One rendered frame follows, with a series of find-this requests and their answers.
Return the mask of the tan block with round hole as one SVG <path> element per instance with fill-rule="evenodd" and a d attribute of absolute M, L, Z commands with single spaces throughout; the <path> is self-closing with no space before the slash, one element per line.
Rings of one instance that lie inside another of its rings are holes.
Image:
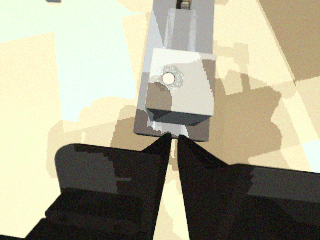
<path fill-rule="evenodd" d="M 171 73 L 172 84 L 163 76 Z M 195 126 L 214 115 L 216 54 L 153 48 L 145 109 L 150 121 Z"/>

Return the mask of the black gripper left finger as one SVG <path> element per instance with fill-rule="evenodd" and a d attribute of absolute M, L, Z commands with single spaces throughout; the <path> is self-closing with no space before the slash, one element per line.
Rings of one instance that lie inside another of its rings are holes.
<path fill-rule="evenodd" d="M 140 232 L 153 240 L 172 143 L 165 133 L 142 151 L 73 143 L 56 152 L 60 193 L 66 187 L 138 197 Z"/>

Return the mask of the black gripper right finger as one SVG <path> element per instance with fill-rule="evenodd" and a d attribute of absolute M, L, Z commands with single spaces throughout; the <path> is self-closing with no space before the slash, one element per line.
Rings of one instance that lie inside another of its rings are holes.
<path fill-rule="evenodd" d="M 177 162 L 189 240 L 226 240 L 246 196 L 320 203 L 320 173 L 229 165 L 179 134 Z"/>

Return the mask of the blue arbor press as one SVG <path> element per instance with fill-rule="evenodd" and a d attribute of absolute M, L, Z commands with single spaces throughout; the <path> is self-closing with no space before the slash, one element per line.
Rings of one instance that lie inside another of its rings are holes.
<path fill-rule="evenodd" d="M 153 0 L 133 133 L 161 137 L 179 134 L 209 141 L 210 118 L 195 126 L 150 121 L 145 109 L 153 48 L 213 54 L 215 0 Z"/>

